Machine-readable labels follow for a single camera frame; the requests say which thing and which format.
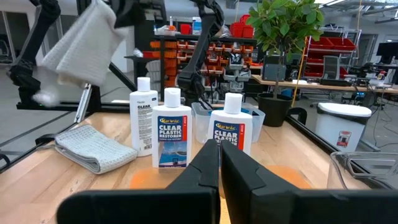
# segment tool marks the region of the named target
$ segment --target bottle label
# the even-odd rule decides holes
[[[187,166],[187,116],[158,116],[159,167]]]
[[[244,124],[232,124],[215,121],[213,128],[213,139],[216,140],[218,145],[221,144],[222,140],[228,140],[237,146],[239,150],[243,150],[244,128]]]
[[[137,102],[139,146],[141,150],[152,149],[152,108],[149,101]]]

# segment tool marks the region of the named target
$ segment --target black plant pot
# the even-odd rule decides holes
[[[257,95],[257,101],[259,102],[259,109],[266,114],[263,125],[281,127],[287,111],[292,105],[292,98],[277,95],[277,98],[273,99],[272,93],[260,93]]]

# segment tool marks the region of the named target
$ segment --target star brite label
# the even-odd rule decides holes
[[[159,167],[187,166],[187,116],[158,116]]]
[[[244,128],[244,124],[232,124],[215,121],[213,128],[213,139],[217,141],[218,145],[221,144],[222,140],[228,140],[237,146],[239,150],[243,150]]]

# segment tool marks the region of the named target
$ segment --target white trash can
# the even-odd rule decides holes
[[[354,152],[366,122],[369,108],[338,103],[319,103],[315,134],[343,152]]]

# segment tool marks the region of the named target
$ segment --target trash can lid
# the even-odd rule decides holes
[[[372,111],[364,106],[344,105],[339,103],[319,103],[318,107],[321,110],[332,114],[357,116],[362,118],[369,118],[372,115]]]

